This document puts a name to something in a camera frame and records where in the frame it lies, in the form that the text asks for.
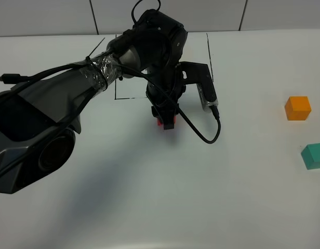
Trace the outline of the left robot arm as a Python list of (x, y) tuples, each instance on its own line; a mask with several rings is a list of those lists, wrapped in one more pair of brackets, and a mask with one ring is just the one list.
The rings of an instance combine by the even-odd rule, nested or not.
[(0, 81), (12, 88), (0, 93), (0, 193), (15, 193), (62, 167), (88, 102), (136, 72), (168, 75), (186, 37), (182, 23), (151, 9), (96, 57), (31, 77), (2, 75)]

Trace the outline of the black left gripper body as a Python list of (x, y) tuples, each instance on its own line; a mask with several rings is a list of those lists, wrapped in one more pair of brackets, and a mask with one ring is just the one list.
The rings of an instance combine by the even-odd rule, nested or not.
[[(166, 69), (161, 69), (159, 64), (151, 64), (146, 68), (149, 78), (153, 83), (160, 86), (173, 101), (178, 104), (178, 99), (185, 91), (185, 87), (179, 83), (179, 66), (180, 62), (169, 65)], [(152, 106), (155, 106), (158, 113), (167, 105), (172, 105), (168, 99), (159, 92), (159, 90), (148, 82), (146, 88), (146, 96), (150, 100)]]

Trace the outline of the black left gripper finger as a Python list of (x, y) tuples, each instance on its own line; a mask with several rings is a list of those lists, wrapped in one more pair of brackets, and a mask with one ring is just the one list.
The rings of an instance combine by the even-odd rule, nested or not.
[(155, 118), (157, 118), (157, 119), (160, 119), (160, 115), (159, 115), (157, 109), (155, 108), (155, 106), (152, 106), (152, 107), (151, 107), (151, 111), (152, 111), (153, 117), (155, 117)]
[(162, 122), (164, 130), (171, 130), (175, 128), (177, 109), (172, 105), (167, 105), (162, 110)]

